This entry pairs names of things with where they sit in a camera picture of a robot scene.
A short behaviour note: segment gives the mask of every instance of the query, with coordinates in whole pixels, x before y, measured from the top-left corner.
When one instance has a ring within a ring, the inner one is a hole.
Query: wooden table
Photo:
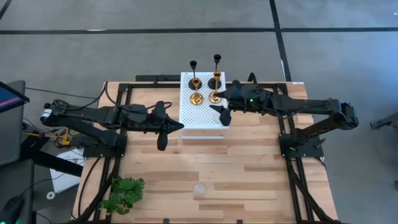
[[[119,82],[109,83],[116,99]],[[307,99],[303,83],[287,83],[289,96]],[[178,120],[178,88],[138,88],[131,103],[153,105],[171,101],[167,109]],[[99,106],[113,106],[103,95]],[[181,140],[181,132],[169,134],[166,151],[157,150],[157,135],[128,133],[126,155],[121,160],[121,177],[142,177],[146,182],[144,198],[127,215],[114,214],[113,223],[295,223],[286,164],[280,155],[276,117],[252,113],[233,113],[225,140]],[[294,116],[297,128],[313,123],[310,115]],[[85,162],[76,197],[74,216],[82,183],[96,159]],[[94,168],[82,198],[82,211],[98,191],[103,169],[101,159]],[[325,168],[314,158],[303,158],[308,189],[321,208],[337,218]],[[195,183],[207,187],[204,197],[194,197]],[[303,198],[299,194],[303,219]]]

